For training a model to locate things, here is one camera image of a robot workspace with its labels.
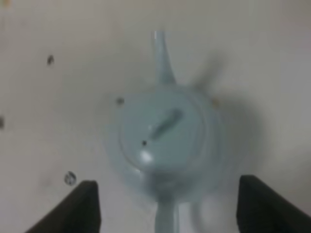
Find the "small hole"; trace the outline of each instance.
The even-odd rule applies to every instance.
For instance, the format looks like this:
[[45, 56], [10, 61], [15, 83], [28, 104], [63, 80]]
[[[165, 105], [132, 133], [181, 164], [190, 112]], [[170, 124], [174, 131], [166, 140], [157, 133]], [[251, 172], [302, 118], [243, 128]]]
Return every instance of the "small hole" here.
[[72, 171], [69, 171], [66, 173], [64, 181], [67, 185], [73, 186], [77, 182], [77, 177]]
[[117, 98], [117, 105], [123, 105], [124, 104], [124, 98], [119, 97]]
[[54, 56], [53, 55], [48, 56], [47, 65], [48, 66], [53, 65], [54, 62], [55, 62]]

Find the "dark speck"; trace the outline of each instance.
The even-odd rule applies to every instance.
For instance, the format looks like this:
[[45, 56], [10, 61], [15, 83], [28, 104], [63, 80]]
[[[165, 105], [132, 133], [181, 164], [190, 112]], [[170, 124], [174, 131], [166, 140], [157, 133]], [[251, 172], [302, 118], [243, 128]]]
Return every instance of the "dark speck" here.
[[124, 104], [124, 98], [119, 97], [117, 98], [117, 105], [123, 105]]
[[4, 129], [4, 117], [0, 116], [0, 130]]
[[53, 55], [50, 55], [50, 56], [48, 56], [48, 60], [47, 60], [47, 65], [48, 66], [51, 66], [51, 65], [53, 65], [54, 64], [54, 56]]

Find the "light blue teapot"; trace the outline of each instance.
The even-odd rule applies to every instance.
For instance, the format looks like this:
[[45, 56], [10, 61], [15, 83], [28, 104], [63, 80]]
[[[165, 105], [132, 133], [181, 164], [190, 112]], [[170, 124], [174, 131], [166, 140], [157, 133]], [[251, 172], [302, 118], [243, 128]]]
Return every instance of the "light blue teapot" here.
[[217, 181], [220, 121], [207, 96], [176, 83], [164, 32], [153, 41], [159, 85], [119, 101], [105, 150], [127, 184], [158, 202], [155, 233], [176, 233], [178, 204]]

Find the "white stovetop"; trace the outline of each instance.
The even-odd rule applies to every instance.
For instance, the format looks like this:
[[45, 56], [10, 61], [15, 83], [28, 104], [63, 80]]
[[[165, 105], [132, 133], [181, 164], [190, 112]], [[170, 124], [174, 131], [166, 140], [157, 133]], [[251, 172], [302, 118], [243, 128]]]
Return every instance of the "white stovetop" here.
[[[154, 80], [150, 32], [167, 29], [178, 81], [206, 90], [231, 138], [222, 188], [181, 206], [181, 233], [236, 232], [238, 177], [257, 174], [311, 214], [311, 4], [303, 0], [12, 0], [0, 9], [0, 232], [22, 233], [71, 191], [100, 186], [103, 233], [153, 232], [103, 149], [105, 101]], [[52, 54], [55, 64], [46, 65]]]

